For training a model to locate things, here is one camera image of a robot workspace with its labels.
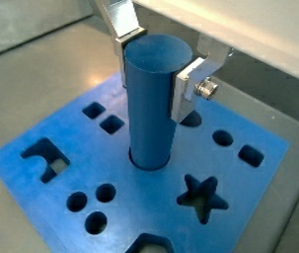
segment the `star-shaped hole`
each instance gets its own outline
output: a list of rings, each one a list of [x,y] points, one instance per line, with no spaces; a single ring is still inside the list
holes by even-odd
[[[226,210],[228,203],[216,195],[218,179],[209,177],[201,183],[191,176],[184,176],[187,192],[176,198],[176,203],[193,207],[201,224],[207,224],[211,210]]]

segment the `circular hole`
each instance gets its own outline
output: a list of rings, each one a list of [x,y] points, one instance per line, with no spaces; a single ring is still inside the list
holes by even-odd
[[[85,231],[89,234],[99,234],[107,226],[107,216],[103,212],[96,211],[85,218]]]
[[[71,211],[81,211],[87,204],[87,196],[84,193],[73,193],[67,200],[67,208]]]
[[[104,184],[99,186],[96,190],[96,199],[99,200],[99,202],[101,203],[111,202],[115,198],[115,195],[116,195],[116,189],[113,185]]]
[[[230,146],[234,143],[231,135],[223,130],[216,130],[212,134],[212,138],[222,146]]]
[[[131,160],[133,166],[135,166],[137,169],[144,170],[144,171],[155,171],[155,170],[161,169],[161,168],[164,167],[164,165],[167,164],[168,160],[169,160],[169,155],[168,155],[167,160],[165,160],[164,164],[161,164],[161,166],[159,166],[159,167],[156,167],[156,168],[143,168],[143,167],[139,166],[139,165],[136,164],[136,162],[133,161],[132,150],[131,150],[131,148],[129,148],[129,151],[128,151],[128,156],[129,156],[129,160]]]

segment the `metal clamp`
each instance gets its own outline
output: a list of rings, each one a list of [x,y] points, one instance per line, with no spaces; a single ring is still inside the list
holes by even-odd
[[[96,4],[112,34],[125,87],[124,47],[131,40],[143,36],[147,30],[139,25],[132,0],[96,0]],[[207,100],[214,97],[218,86],[207,78],[223,66],[227,57],[232,55],[232,49],[227,45],[201,34],[197,51],[204,57],[197,57],[180,70],[173,80],[171,118],[177,123],[193,111],[196,96]]]
[[[103,19],[112,34],[113,50],[119,56],[123,86],[124,74],[124,47],[127,43],[147,33],[139,25],[132,0],[96,0]]]
[[[223,66],[232,49],[223,43],[200,34],[197,51],[205,57],[197,57],[176,74],[171,103],[171,119],[180,123],[195,109],[196,96],[209,100],[218,90],[209,75]]]

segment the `bolt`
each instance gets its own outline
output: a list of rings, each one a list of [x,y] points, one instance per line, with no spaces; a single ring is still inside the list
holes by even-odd
[[[218,85],[211,82],[209,77],[195,84],[195,94],[205,100],[211,100],[216,94]]]

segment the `shaped hole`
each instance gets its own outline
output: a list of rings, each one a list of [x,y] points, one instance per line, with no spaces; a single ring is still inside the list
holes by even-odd
[[[100,124],[100,127],[109,133],[115,133],[121,126],[124,125],[124,122],[116,117],[116,116],[109,116],[103,123]]]
[[[67,208],[71,211],[81,211],[87,205],[87,196],[81,192],[73,193],[67,200]]]
[[[85,231],[89,234],[99,234],[103,232],[107,226],[107,216],[103,212],[93,212],[87,218],[84,222]]]
[[[252,167],[258,167],[262,160],[263,154],[251,146],[244,145],[239,151],[239,158]]]
[[[224,130],[216,130],[212,138],[220,146],[230,146],[234,143],[231,135]]]
[[[125,253],[173,253],[171,241],[160,236],[143,233]]]
[[[113,200],[116,195],[116,189],[113,185],[111,184],[104,184],[97,187],[96,190],[96,199],[101,203],[108,203]]]
[[[185,127],[199,127],[201,125],[201,117],[199,113],[192,111],[180,124]]]
[[[81,113],[91,119],[96,119],[103,114],[105,108],[96,102],[81,110]]]
[[[207,224],[212,210],[227,210],[228,203],[216,194],[218,179],[207,178],[197,181],[189,174],[184,176],[187,192],[177,196],[176,203],[181,206],[192,207],[196,212],[199,222]]]
[[[21,157],[24,159],[30,156],[41,156],[47,161],[48,166],[45,173],[43,174],[40,180],[43,183],[48,183],[49,180],[67,168],[69,165],[69,160],[64,154],[59,151],[57,147],[49,141],[48,138],[40,139],[36,144],[33,144],[22,153]]]

